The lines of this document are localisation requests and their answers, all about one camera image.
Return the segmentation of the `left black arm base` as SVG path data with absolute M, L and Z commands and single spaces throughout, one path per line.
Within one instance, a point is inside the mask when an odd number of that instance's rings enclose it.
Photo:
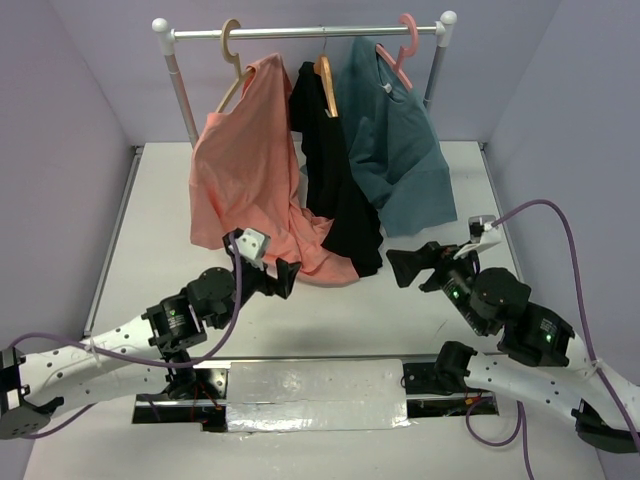
M 204 432 L 226 432 L 229 373 L 229 363 L 211 361 L 191 370 L 171 370 L 160 393 L 136 396 L 132 423 L 193 424 Z

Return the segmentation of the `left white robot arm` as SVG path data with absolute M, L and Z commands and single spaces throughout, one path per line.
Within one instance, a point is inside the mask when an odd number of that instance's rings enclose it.
M 51 421 L 69 411 L 82 414 L 93 405 L 129 396 L 164 393 L 184 398 L 204 387 L 198 364 L 210 360 L 237 324 L 240 309 L 256 293 L 290 296 L 298 261 L 279 258 L 270 275 L 264 262 L 270 239 L 253 229 L 225 235 L 224 250 L 233 265 L 212 267 L 176 294 L 148 307 L 129 322 L 76 341 L 50 335 L 56 348 L 25 354 L 23 335 L 1 352 L 1 437 L 36 439 L 53 433 Z M 210 329 L 223 338 L 199 358 L 191 348 Z

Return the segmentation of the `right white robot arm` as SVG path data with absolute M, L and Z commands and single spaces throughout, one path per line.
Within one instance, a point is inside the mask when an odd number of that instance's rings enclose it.
M 437 242 L 416 251 L 390 250 L 386 256 L 399 287 L 430 271 L 422 292 L 443 293 L 476 335 L 499 339 L 498 359 L 460 341 L 444 342 L 432 366 L 405 366 L 408 393 L 491 390 L 556 413 L 597 449 L 639 451 L 638 386 L 591 364 L 574 328 L 531 302 L 530 287 L 508 269 L 481 268 L 476 252 Z

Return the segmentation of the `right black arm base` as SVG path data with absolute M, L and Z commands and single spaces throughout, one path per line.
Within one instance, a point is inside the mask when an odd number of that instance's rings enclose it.
M 493 393 L 442 378 L 436 373 L 434 361 L 404 362 L 400 384 L 411 420 L 464 417 L 469 410 L 472 415 L 498 414 Z

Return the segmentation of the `light wooden hanger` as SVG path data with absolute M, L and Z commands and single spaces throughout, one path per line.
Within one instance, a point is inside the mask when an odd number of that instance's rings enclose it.
M 230 49 L 230 36 L 234 30 L 240 29 L 241 24 L 235 18 L 230 18 L 225 21 L 221 29 L 220 36 L 220 48 L 223 59 L 226 63 L 233 67 L 234 79 L 226 93 L 220 100 L 215 112 L 223 113 L 227 108 L 231 100 L 236 93 L 244 86 L 247 80 L 255 73 L 252 67 L 244 67 L 240 60 L 240 55 L 237 52 L 232 52 Z

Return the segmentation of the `salmon pink t shirt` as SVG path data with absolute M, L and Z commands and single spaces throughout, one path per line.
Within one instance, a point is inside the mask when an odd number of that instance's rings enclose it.
M 189 177 L 192 244 L 217 250 L 224 236 L 251 228 L 270 238 L 264 256 L 301 265 L 318 285 L 358 280 L 350 259 L 323 248 L 331 220 L 299 201 L 299 164 L 289 125 L 292 86 L 278 53 L 251 64 L 235 107 L 211 113 L 194 147 Z

